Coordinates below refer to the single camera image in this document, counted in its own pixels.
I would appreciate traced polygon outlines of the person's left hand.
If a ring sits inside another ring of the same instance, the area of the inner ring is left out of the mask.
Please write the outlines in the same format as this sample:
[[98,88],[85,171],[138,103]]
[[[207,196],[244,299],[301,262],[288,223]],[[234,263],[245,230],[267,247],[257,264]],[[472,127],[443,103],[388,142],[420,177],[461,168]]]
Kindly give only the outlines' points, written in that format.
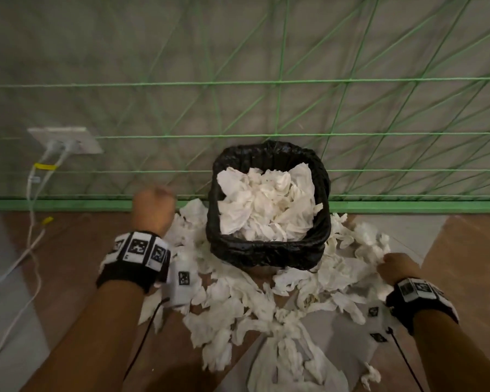
[[133,196],[131,228],[133,231],[151,232],[163,238],[172,225],[176,208],[157,209],[151,206],[148,190],[153,187],[144,188]]

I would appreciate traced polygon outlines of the person's right hand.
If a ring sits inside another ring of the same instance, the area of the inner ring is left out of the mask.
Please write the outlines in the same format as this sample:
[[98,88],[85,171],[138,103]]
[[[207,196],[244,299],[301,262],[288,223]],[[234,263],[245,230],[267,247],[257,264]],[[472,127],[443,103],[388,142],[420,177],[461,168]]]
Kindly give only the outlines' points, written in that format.
[[400,252],[386,254],[392,254],[392,279],[383,279],[385,283],[395,286],[407,278],[423,279],[418,263],[413,261],[409,255]]

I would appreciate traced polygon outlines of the person's right forearm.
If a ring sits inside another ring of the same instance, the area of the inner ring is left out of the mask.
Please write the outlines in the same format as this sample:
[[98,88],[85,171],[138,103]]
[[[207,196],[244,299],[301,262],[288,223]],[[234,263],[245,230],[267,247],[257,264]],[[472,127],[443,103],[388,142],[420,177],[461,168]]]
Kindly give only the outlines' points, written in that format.
[[431,392],[490,392],[490,360],[451,317],[419,311],[413,339]]

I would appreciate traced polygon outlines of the person's left forearm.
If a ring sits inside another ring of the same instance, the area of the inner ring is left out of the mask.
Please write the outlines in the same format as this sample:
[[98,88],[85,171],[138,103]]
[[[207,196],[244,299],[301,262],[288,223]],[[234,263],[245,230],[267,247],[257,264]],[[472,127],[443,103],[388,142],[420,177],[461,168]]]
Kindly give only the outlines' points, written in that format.
[[120,392],[144,290],[108,281],[20,392]]

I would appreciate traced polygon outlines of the black right wristband with markers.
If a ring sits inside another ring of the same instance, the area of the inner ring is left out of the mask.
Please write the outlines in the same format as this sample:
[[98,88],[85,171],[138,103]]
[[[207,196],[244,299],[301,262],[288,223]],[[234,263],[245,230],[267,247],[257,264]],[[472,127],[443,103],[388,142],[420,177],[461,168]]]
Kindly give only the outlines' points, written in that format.
[[421,278],[408,277],[395,283],[385,305],[410,336],[414,336],[414,316],[422,310],[440,311],[459,324],[457,310],[444,292]]

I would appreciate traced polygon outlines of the black wristband with markers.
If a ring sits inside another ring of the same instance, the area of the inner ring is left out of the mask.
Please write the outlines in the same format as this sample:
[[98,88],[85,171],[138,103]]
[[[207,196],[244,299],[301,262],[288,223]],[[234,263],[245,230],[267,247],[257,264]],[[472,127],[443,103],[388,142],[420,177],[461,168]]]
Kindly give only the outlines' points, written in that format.
[[385,305],[410,336],[414,336],[414,316],[422,310],[440,311],[459,324],[457,310],[444,292],[421,278],[408,277],[395,283]]
[[156,283],[168,282],[171,246],[154,232],[137,230],[119,235],[103,258],[96,287],[109,281],[127,281],[144,293]]

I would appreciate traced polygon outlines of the green baseboard strip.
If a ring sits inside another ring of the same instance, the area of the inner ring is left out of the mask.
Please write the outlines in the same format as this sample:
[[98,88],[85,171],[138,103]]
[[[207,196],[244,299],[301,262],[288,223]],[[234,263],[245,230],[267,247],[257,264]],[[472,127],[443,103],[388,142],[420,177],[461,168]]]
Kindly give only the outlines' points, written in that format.
[[[37,200],[36,212],[128,212],[130,200]],[[330,201],[334,213],[490,214],[490,201]]]

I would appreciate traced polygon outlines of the black left wristband with markers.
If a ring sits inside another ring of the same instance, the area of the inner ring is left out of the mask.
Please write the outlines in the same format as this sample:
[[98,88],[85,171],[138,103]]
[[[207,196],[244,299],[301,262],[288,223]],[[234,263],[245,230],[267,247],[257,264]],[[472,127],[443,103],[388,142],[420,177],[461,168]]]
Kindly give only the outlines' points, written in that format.
[[144,293],[156,283],[168,282],[171,246],[154,232],[137,230],[119,235],[103,258],[96,287],[109,281],[127,281]]

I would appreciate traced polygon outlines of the heap of white tissues in bin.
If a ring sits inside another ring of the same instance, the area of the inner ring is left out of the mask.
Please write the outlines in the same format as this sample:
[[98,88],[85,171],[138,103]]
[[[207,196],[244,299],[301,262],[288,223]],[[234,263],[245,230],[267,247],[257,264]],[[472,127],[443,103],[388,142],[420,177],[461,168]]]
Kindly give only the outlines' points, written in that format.
[[300,163],[289,171],[232,167],[216,177],[224,199],[217,201],[222,235],[246,241],[302,240],[324,208],[317,201],[311,170]]

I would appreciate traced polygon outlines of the trash bin with black bag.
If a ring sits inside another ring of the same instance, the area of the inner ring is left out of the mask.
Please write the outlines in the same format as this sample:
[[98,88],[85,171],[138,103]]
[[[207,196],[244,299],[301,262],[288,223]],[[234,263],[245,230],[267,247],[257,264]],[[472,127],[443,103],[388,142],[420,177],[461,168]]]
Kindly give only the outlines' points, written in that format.
[[[309,166],[314,184],[314,199],[317,204],[323,205],[323,209],[314,216],[313,226],[303,239],[293,242],[247,241],[221,232],[217,206],[218,201],[222,201],[225,195],[217,182],[218,173],[227,167],[241,172],[247,172],[250,168],[288,171],[300,163]],[[267,140],[259,144],[237,145],[224,149],[212,164],[212,181],[207,197],[209,209],[205,231],[211,253],[239,268],[272,266],[312,269],[321,260],[331,234],[328,201],[330,185],[331,181],[322,160],[310,148],[289,142]]]

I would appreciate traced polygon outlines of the pile of crumpled white tissues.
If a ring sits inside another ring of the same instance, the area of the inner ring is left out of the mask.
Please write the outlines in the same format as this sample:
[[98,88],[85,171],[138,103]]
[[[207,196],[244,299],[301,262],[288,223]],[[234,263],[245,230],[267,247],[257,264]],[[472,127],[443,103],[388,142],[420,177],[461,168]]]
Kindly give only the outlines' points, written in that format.
[[346,376],[313,342],[302,319],[316,311],[346,312],[353,323],[369,314],[358,304],[380,303],[391,287],[375,266],[390,252],[389,236],[368,223],[349,229],[347,215],[334,213],[325,254],[310,271],[285,268],[274,286],[259,287],[245,271],[209,252],[205,237],[208,209],[189,201],[169,232],[173,259],[191,277],[189,301],[178,309],[194,348],[202,348],[203,369],[215,373],[230,365],[232,349],[249,331],[267,334],[251,366],[249,392],[349,392]]

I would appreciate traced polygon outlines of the white wall socket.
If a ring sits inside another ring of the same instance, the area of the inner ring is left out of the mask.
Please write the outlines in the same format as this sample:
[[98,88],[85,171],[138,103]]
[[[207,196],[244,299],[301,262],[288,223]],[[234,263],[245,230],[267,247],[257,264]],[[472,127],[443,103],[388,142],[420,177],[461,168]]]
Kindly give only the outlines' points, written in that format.
[[99,155],[104,153],[86,127],[31,127],[27,132],[42,146],[51,149],[68,149],[71,154]]

